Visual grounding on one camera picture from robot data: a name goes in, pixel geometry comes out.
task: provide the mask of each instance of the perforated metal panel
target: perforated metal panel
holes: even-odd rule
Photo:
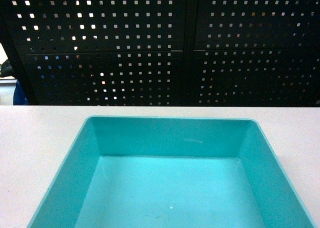
[[[320,0],[199,0],[195,49],[319,47]]]
[[[320,106],[320,0],[1,0],[32,104]]]
[[[186,0],[5,0],[18,52],[182,50]]]
[[[320,83],[312,50],[200,51],[193,65],[192,105],[307,106]]]
[[[178,105],[182,52],[29,56],[39,104]]]

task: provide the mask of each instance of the white table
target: white table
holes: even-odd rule
[[[26,227],[90,115],[252,118],[320,227],[319,108],[0,106],[0,227]]]

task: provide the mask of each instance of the tray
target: tray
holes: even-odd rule
[[[316,227],[253,120],[86,120],[29,227]]]

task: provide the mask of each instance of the tray bottom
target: tray bottom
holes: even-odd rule
[[[79,214],[88,227],[264,227],[238,158],[102,156]]]

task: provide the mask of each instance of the plastic bin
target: plastic bin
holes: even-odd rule
[[[252,120],[90,117],[29,227],[316,227]]]

